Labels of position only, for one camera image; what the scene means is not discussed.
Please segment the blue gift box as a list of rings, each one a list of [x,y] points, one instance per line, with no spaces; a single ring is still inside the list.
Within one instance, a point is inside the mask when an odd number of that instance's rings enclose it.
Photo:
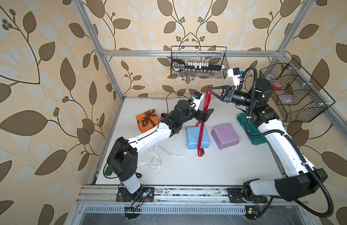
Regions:
[[[200,134],[200,127],[187,127],[186,137],[187,137],[187,148],[189,150],[197,150],[198,140]],[[206,127],[203,129],[201,148],[208,149],[210,145],[208,132]]]

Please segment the purple gift box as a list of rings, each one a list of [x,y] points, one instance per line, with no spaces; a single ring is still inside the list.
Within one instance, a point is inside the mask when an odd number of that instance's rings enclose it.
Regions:
[[[240,142],[239,136],[230,123],[215,127],[211,135],[220,150],[235,146]]]

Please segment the red satin ribbon bow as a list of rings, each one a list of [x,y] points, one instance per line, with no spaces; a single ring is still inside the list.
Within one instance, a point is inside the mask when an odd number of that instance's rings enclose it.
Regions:
[[[204,106],[203,106],[203,112],[204,113],[208,110],[208,107],[209,107],[210,101],[211,101],[211,93],[209,92],[209,88],[211,88],[211,86],[207,87],[207,92],[205,95],[205,101],[204,101]],[[203,121],[200,121],[196,124],[196,126],[200,126],[200,132],[199,132],[198,143],[197,143],[197,154],[199,157],[202,157],[205,154],[204,149],[201,148],[204,125],[205,125],[205,122],[203,122]]]

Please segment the white satin ribbon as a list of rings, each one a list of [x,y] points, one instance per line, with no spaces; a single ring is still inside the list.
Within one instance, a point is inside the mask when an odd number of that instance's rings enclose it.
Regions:
[[[162,145],[159,144],[155,144],[154,146],[152,146],[151,148],[149,148],[146,152],[148,152],[149,154],[152,155],[152,158],[150,159],[149,162],[145,162],[145,161],[141,161],[138,160],[138,165],[144,166],[144,167],[148,167],[151,170],[156,170],[158,168],[160,168],[162,166],[162,159],[161,156],[159,155],[159,153],[157,152],[157,150],[162,151],[163,153],[165,153],[166,155],[169,156],[174,156],[174,157],[183,157],[185,156],[185,154],[181,153],[181,154],[175,154],[171,151],[169,151],[168,149],[166,149],[165,147],[163,147]]]

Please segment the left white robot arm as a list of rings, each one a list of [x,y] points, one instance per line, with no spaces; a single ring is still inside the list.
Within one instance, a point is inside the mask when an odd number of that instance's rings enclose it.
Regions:
[[[139,154],[177,134],[183,124],[192,119],[206,122],[214,109],[201,111],[198,109],[200,103],[201,100],[194,97],[179,100],[175,108],[151,130],[130,139],[120,137],[115,141],[106,163],[130,194],[135,195],[142,189],[135,174]]]

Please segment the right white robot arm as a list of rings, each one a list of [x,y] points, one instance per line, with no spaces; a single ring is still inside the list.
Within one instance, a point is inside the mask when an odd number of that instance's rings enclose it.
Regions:
[[[274,93],[272,84],[258,78],[251,89],[244,92],[234,86],[219,86],[221,94],[216,94],[215,87],[208,91],[222,102],[234,103],[246,107],[246,134],[251,138],[265,137],[280,160],[284,177],[261,180],[253,179],[243,185],[243,197],[247,200],[253,196],[273,196],[288,202],[298,202],[299,198],[322,190],[326,200],[332,198],[324,186],[328,175],[324,169],[317,169],[298,149],[288,135],[277,113],[268,105],[268,100]]]

